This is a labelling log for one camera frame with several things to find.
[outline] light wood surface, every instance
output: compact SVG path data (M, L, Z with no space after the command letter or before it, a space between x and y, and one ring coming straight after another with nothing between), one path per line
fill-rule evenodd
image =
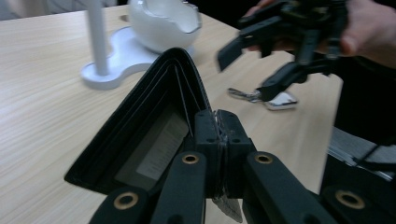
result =
M105 12L108 35L128 26L120 19L126 7ZM291 57L249 52L219 73L216 53L236 31L202 19L194 61L212 108L235 113L258 150L276 154L318 191L340 78L313 75L293 85L295 110L231 98L227 88L252 91ZM87 30L85 12L0 22L0 223L87 223L105 198L64 182L64 174L142 73L112 91L84 86L79 70L92 61ZM233 223L215 207L207 204L206 223Z

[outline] leather wallet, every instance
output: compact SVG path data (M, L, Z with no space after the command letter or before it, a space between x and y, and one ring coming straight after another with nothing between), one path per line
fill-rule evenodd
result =
M169 49L142 76L64 180L104 194L131 185L153 190L183 138L193 136L194 115L206 109L211 111L190 55Z

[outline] human hand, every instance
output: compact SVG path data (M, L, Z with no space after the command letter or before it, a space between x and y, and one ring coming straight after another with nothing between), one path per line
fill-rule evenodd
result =
M275 0L261 0L246 14L249 16ZM396 11L373 0L347 0L348 24L341 35L343 56L362 56L387 67L396 68ZM286 37L276 40L274 50L292 50L294 43ZM326 40L318 52L326 52ZM258 50L256 46L248 48Z

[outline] keys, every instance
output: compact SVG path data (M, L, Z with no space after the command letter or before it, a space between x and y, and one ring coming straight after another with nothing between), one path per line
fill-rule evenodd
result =
M233 88L228 89L230 96L240 100L246 100L251 103L263 103L269 110L284 110L292 109L297 106L298 100L289 92L282 91L274 100L264 102L261 99L262 93L258 90L254 92L244 92Z
M258 90L255 90L252 93L247 93L244 91L239 91L233 88L228 89L228 93L234 98L238 98L241 100L247 100L251 103L261 102L260 96L262 95Z

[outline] black clamp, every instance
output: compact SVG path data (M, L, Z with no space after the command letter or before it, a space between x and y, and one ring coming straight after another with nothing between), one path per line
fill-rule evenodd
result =
M340 37L347 24L346 0L279 0L239 21L240 32L218 53L222 71L242 55L242 49L258 46L261 57L271 55L280 37L296 43L294 61L287 63L258 88L264 102L274 99L292 83L304 83L307 75L329 75L341 54ZM315 56L321 40L327 39L326 53Z

